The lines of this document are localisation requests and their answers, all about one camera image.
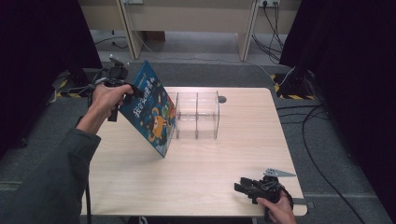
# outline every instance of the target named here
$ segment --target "black curtain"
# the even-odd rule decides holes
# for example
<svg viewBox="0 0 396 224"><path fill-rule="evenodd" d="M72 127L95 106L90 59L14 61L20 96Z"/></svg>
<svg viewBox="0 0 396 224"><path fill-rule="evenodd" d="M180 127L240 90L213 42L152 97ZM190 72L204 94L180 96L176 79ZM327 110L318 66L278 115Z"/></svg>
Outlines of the black curtain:
<svg viewBox="0 0 396 224"><path fill-rule="evenodd" d="M2 0L0 32L1 158L29 132L62 71L84 78L82 68L102 65L78 0Z"/></svg>
<svg viewBox="0 0 396 224"><path fill-rule="evenodd" d="M334 4L325 8L329 2ZM280 59L288 66L298 66L302 57L307 59L306 69L315 73L340 136L393 222L395 12L394 0L303 0ZM333 17L330 25L317 22L320 15ZM326 35L310 38L315 31Z"/></svg>

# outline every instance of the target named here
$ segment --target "transparent plastic divider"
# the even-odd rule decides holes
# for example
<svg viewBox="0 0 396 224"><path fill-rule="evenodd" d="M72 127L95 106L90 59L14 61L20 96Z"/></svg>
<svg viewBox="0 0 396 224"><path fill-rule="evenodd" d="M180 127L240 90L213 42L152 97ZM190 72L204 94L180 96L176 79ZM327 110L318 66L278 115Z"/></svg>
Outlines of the transparent plastic divider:
<svg viewBox="0 0 396 224"><path fill-rule="evenodd" d="M178 92L176 139L216 139L219 128L217 92Z"/></svg>

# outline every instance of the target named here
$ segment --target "black fabric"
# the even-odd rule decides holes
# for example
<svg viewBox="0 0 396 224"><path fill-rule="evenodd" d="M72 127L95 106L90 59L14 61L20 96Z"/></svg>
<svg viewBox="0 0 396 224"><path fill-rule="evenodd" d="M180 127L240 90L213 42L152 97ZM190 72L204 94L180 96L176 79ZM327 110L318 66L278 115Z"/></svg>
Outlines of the black fabric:
<svg viewBox="0 0 396 224"><path fill-rule="evenodd" d="M78 0L2 0L0 31L1 158L29 133L62 71L102 65Z"/></svg>
<svg viewBox="0 0 396 224"><path fill-rule="evenodd" d="M74 129L22 183L0 223L79 223L90 162L100 138Z"/></svg>
<svg viewBox="0 0 396 224"><path fill-rule="evenodd" d="M307 69L315 72L341 137L396 222L396 182L389 179L396 170L396 1L343 1L337 6L321 11L337 11L337 17L321 43L325 48L311 52L315 60ZM314 29L313 22L306 27L306 18L314 21L320 9L319 3L302 2L282 63L296 64L309 45L301 36Z"/></svg>

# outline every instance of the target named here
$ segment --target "hand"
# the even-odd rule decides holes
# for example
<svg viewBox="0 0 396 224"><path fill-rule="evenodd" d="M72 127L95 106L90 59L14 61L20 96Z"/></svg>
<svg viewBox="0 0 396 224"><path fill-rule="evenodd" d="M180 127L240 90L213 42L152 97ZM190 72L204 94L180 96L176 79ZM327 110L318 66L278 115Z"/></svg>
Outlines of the hand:
<svg viewBox="0 0 396 224"><path fill-rule="evenodd" d="M264 198L257 198L257 203L264 207L267 207L270 211L268 212L271 220L274 223L281 224L296 224L297 221L290 207L290 202L286 193L280 191L280 200L277 203L271 203Z"/></svg>
<svg viewBox="0 0 396 224"><path fill-rule="evenodd" d="M76 128L86 133L97 134L103 121L110 117L111 110L115 109L116 105L122 105L125 93L134 93L130 85L115 88L106 87L104 84L97 85L93 92L92 105Z"/></svg>

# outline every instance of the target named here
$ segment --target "blue book cover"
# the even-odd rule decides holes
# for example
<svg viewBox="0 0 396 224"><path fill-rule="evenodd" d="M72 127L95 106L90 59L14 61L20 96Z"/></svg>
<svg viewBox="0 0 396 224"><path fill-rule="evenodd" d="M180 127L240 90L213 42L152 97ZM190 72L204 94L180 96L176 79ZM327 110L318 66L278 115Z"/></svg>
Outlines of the blue book cover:
<svg viewBox="0 0 396 224"><path fill-rule="evenodd" d="M175 105L148 61L133 84L144 97L124 102L120 112L165 157L175 129Z"/></svg>

